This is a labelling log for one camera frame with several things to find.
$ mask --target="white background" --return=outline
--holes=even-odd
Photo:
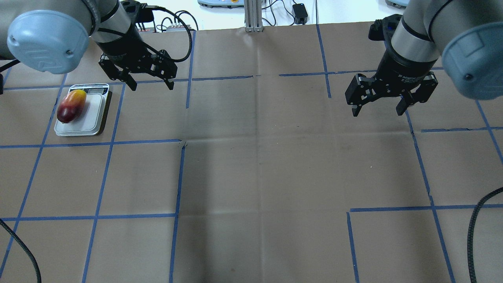
[[[199,29],[230,29],[244,27],[244,8],[208,8],[200,6],[197,0],[140,0],[141,3],[164,7],[172,12],[187,10],[196,18]],[[293,1],[284,0],[288,11],[291,12]],[[316,23],[315,0],[296,0],[297,3],[304,3],[309,14],[308,24]],[[293,20],[286,13],[281,2],[273,5],[273,9],[278,20],[278,25],[288,26]],[[385,0],[318,0],[319,23],[347,23],[347,22],[373,22],[392,14],[402,14],[404,8],[398,9],[388,6]],[[158,25],[168,13],[154,12],[155,23]],[[271,10],[263,10],[262,17],[273,22]],[[182,15],[182,20],[190,24],[195,29],[193,20],[188,15]]]

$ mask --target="metal frame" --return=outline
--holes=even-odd
[[[262,32],[262,1],[244,0],[244,30],[247,32]]]

